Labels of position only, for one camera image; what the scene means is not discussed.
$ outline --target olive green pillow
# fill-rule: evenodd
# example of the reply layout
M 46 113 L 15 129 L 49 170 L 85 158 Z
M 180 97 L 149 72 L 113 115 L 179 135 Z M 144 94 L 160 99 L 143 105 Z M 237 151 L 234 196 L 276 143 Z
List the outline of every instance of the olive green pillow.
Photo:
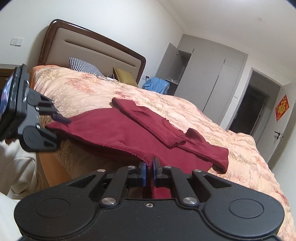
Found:
M 138 87 L 135 78 L 130 72 L 113 67 L 113 74 L 114 74 L 114 78 L 119 82 Z

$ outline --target wardrobe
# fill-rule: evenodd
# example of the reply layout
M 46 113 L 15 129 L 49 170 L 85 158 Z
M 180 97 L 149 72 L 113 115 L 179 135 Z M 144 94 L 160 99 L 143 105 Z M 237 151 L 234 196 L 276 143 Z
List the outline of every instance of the wardrobe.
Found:
M 169 44 L 156 77 L 170 82 L 168 94 L 184 98 L 220 124 L 242 75 L 247 54 L 184 34 Z

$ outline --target red sweatshirt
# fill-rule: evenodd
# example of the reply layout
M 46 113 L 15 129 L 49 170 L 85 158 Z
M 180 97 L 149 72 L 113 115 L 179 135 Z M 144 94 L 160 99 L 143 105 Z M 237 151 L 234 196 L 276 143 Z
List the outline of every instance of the red sweatshirt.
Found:
M 213 164 L 227 171 L 228 149 L 209 144 L 196 130 L 189 128 L 184 134 L 131 100 L 113 98 L 112 103 L 115 108 L 87 111 L 70 118 L 68 125 L 54 121 L 47 128 L 92 154 L 113 159 L 120 156 L 121 160 L 136 156 L 148 168 L 158 157 L 161 166 L 178 167 L 184 173 L 208 171 Z M 159 191 L 153 192 L 156 198 L 167 198 Z

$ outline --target ceiling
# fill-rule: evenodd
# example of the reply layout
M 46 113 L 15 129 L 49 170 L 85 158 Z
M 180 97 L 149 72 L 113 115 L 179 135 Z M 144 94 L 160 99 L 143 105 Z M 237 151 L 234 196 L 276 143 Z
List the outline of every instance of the ceiling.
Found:
M 296 9 L 286 0 L 159 0 L 186 34 L 264 59 L 296 80 Z

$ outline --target red paper sign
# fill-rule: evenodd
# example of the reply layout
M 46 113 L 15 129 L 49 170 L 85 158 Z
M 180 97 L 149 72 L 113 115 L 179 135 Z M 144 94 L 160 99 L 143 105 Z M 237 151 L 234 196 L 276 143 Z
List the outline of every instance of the red paper sign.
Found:
M 287 95 L 285 95 L 276 107 L 276 121 L 278 121 L 283 116 L 289 107 Z

